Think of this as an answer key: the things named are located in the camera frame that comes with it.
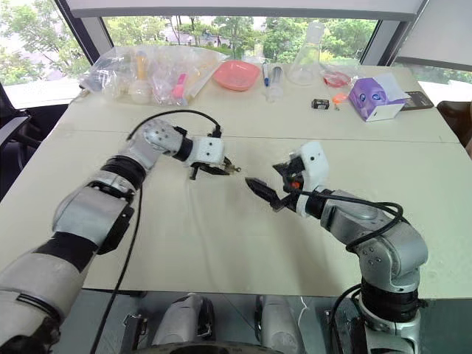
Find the white bottle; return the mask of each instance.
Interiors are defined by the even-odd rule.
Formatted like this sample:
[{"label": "white bottle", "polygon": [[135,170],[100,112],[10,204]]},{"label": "white bottle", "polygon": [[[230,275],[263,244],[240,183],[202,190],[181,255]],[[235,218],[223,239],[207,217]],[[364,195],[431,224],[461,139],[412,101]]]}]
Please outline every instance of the white bottle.
[{"label": "white bottle", "polygon": [[305,43],[296,55],[295,61],[288,70],[288,79],[297,85],[311,85],[319,77],[319,48],[325,25],[310,22],[307,28]]}]

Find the floor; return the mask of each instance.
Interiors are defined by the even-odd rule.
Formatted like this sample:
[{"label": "floor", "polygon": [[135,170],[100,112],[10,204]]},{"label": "floor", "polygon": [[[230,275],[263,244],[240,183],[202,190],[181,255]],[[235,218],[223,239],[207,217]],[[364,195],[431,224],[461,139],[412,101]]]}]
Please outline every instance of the floor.
[{"label": "floor", "polygon": [[[97,353],[119,353],[125,327],[123,319],[129,313],[149,316],[148,334],[140,347],[148,346],[167,307],[183,293],[148,292],[143,298],[119,295],[111,310]],[[216,316],[217,339],[258,344],[254,336],[254,295],[203,294],[212,300]],[[110,294],[82,290],[69,318],[62,326],[62,337],[53,347],[56,354],[87,353],[94,339],[100,318]],[[299,296],[288,296],[295,317],[302,309]],[[308,310],[304,312],[300,329],[308,354],[328,353],[325,346],[326,318],[333,298],[304,297]],[[422,353],[469,353],[472,347],[472,300],[433,300],[422,310]]]}]

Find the pen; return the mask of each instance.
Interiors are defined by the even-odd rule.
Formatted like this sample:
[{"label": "pen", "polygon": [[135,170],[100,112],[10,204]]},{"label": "pen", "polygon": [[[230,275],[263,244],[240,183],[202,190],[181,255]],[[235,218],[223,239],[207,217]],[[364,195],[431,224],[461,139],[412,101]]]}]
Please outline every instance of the pen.
[{"label": "pen", "polygon": [[265,87],[268,87],[270,81],[268,78],[268,64],[267,63],[263,64],[263,76],[264,76],[264,85]]}]

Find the white cable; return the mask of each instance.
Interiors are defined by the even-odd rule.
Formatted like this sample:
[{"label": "white cable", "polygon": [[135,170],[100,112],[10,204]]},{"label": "white cable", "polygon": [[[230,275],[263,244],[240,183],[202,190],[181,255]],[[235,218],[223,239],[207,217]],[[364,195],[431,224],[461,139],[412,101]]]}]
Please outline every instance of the white cable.
[{"label": "white cable", "polygon": [[302,300],[303,309],[300,311],[300,314],[298,315],[298,321],[296,322],[298,324],[298,328],[300,328],[300,321],[302,321],[303,313],[306,310],[310,310],[310,308],[307,306],[307,304],[305,304],[305,301],[303,301],[303,296],[300,297],[300,300]]}]

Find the purple box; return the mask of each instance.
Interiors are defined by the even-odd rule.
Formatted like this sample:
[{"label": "purple box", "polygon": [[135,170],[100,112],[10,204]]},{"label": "purple box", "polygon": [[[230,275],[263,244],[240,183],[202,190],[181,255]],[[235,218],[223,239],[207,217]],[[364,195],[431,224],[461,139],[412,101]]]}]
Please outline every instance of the purple box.
[{"label": "purple box", "polygon": [[[393,75],[390,80],[393,82],[389,84],[398,89]],[[366,122],[391,119],[406,103],[404,98],[389,100],[384,88],[372,77],[358,79],[349,93],[349,99]]]}]

